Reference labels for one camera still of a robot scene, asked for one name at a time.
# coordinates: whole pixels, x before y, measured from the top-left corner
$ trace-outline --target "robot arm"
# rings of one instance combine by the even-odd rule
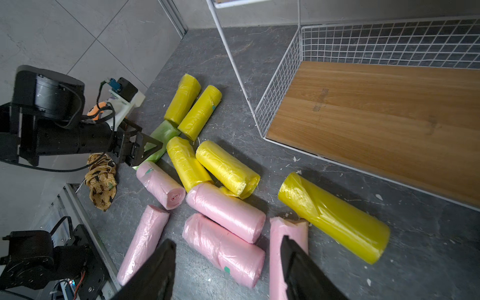
[[[40,156],[107,152],[120,164],[137,166],[162,143],[124,117],[145,96],[124,78],[111,79],[110,110],[98,121],[83,116],[84,83],[70,76],[23,65],[17,69],[12,102],[0,107],[0,160],[18,158],[38,166]],[[144,153],[146,143],[156,145]]]

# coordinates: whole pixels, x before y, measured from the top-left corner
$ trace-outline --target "plastic wrap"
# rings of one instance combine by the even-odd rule
[[[250,196],[260,181],[260,175],[212,141],[201,143],[195,156],[207,170],[240,199]]]
[[[187,140],[172,138],[167,144],[167,152],[187,192],[199,183],[213,183],[210,174],[195,158],[193,147]]]
[[[181,185],[151,161],[145,161],[139,166],[137,178],[168,210],[177,208],[187,194]]]
[[[257,241],[264,227],[266,216],[261,210],[207,182],[190,190],[187,203],[249,243]]]
[[[280,247],[284,236],[297,242],[308,254],[308,222],[270,219],[270,300],[288,300],[287,284],[283,277]]]
[[[121,285],[124,286],[153,254],[168,221],[168,215],[163,209],[147,206],[117,274]]]
[[[287,176],[278,198],[369,264],[375,263],[387,246],[387,225],[297,173]]]
[[[227,195],[227,196],[235,197],[235,194],[232,193],[231,190],[227,189],[227,188],[224,187],[224,186],[221,186],[221,187],[220,187],[220,191],[221,191],[223,194]]]
[[[168,141],[170,141],[171,138],[179,135],[180,135],[180,130],[173,127],[172,124],[170,124],[170,122],[163,121],[160,124],[160,126],[158,126],[150,135],[154,139],[159,140],[163,143],[162,149],[158,150],[157,152],[147,157],[145,161],[153,161],[154,163],[156,163],[162,157],[162,155],[165,154],[167,150]],[[155,148],[155,145],[152,143],[147,143],[144,147],[144,151],[148,151],[152,148]]]
[[[188,74],[183,75],[177,92],[165,113],[165,120],[177,127],[192,107],[201,88],[195,77]]]
[[[265,251],[237,237],[202,214],[187,219],[182,237],[216,268],[240,285],[253,288],[264,266]]]
[[[207,86],[178,129],[195,141],[221,100],[222,93],[213,85]]]

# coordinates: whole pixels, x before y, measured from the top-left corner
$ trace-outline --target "tile grout line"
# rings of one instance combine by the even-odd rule
[[[72,16],[72,18],[78,22],[78,24],[80,24],[81,27],[83,27],[91,36],[93,36],[93,38],[95,39],[91,44],[90,46],[88,46],[88,48],[85,50],[85,52],[80,56],[80,58],[73,64],[73,66],[70,68],[70,70],[68,70],[67,72],[67,75],[73,70],[73,68],[77,65],[77,63],[82,59],[82,57],[85,55],[85,53],[87,53],[87,51],[92,47],[92,45],[98,41],[98,38],[101,36],[101,34],[105,31],[105,29],[108,27],[108,25],[110,25],[110,23],[112,23],[113,19],[115,19],[115,17],[120,13],[120,11],[123,9],[123,7],[125,7],[125,5],[127,5],[128,1],[130,0],[127,0],[125,1],[125,3],[122,5],[122,7],[120,7],[119,11],[113,16],[113,18],[110,20],[110,22],[105,26],[105,28],[103,28],[103,30],[100,32],[100,34],[95,37],[90,31],[88,31],[88,29],[85,28],[85,26],[82,25],[82,23],[80,23],[80,21],[77,20],[77,18],[75,18],[66,8],[63,7],[63,5],[60,4],[60,2],[58,2],[58,0],[55,0],[56,3],[58,3],[58,5],[60,5],[60,7],[62,7],[70,16]]]
[[[132,75],[138,80],[140,81],[141,84],[143,84],[147,89],[148,89],[148,86],[146,86],[146,84],[143,83],[143,81],[140,80],[140,78],[137,77],[137,75],[135,75],[126,65],[123,64],[123,62],[121,62],[107,47],[105,47],[105,45],[102,44],[102,42],[98,41],[102,46],[103,48],[105,48],[113,57],[115,57],[116,60],[119,61],[119,63],[121,63],[122,66],[125,67],[125,69],[127,69],[130,73],[132,73]]]

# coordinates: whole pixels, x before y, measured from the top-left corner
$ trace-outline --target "green garbage bag roll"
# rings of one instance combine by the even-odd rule
[[[161,157],[162,155],[167,151],[167,144],[168,142],[176,137],[176,136],[179,136],[180,135],[180,130],[178,130],[177,128],[173,127],[172,124],[170,124],[170,122],[168,121],[163,121],[160,126],[158,126],[153,132],[152,134],[150,135],[151,137],[153,137],[154,139],[156,140],[159,140],[163,143],[163,147],[162,149],[158,150],[157,152],[153,153],[152,155],[150,155],[145,161],[151,161],[151,162],[154,162],[156,163]],[[155,145],[152,144],[152,143],[147,143],[145,145],[145,148],[144,148],[144,151],[148,151],[152,148],[154,148]]]

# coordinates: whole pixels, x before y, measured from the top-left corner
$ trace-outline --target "metal wire frame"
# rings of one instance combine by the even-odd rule
[[[329,163],[480,211],[478,207],[473,207],[266,138],[268,129],[302,61],[480,69],[480,22],[478,18],[468,20],[437,18],[389,23],[326,24],[301,27],[300,0],[298,0],[298,29],[254,110],[230,53],[215,8],[211,2],[212,0],[206,1],[209,4],[210,12],[252,112],[255,125],[264,140]]]
[[[310,61],[480,69],[480,19],[305,26]]]

